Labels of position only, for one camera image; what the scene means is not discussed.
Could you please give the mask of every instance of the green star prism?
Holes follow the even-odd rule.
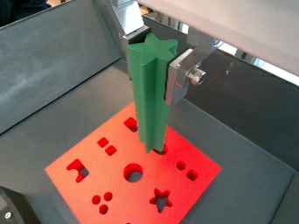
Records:
[[[165,101],[166,76],[177,47],[177,40],[159,40],[153,33],[147,34],[145,43],[129,46],[139,140],[145,143],[147,152],[165,149],[170,111]]]

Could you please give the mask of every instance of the bolt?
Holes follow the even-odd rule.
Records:
[[[11,217],[13,217],[13,213],[7,213],[7,214],[5,215],[5,217],[6,217],[7,219],[11,219]]]
[[[204,72],[198,67],[196,67],[188,74],[188,80],[189,82],[198,87],[205,80],[205,74],[206,72]]]

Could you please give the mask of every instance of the gray wall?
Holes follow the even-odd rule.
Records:
[[[0,133],[119,59],[91,0],[0,29]]]

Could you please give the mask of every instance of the white panel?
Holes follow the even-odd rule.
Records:
[[[138,2],[299,76],[299,1]]]

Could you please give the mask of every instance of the red shape sorter board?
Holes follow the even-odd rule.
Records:
[[[46,168],[85,224],[176,224],[221,167],[168,127],[163,153],[146,153],[131,103]]]

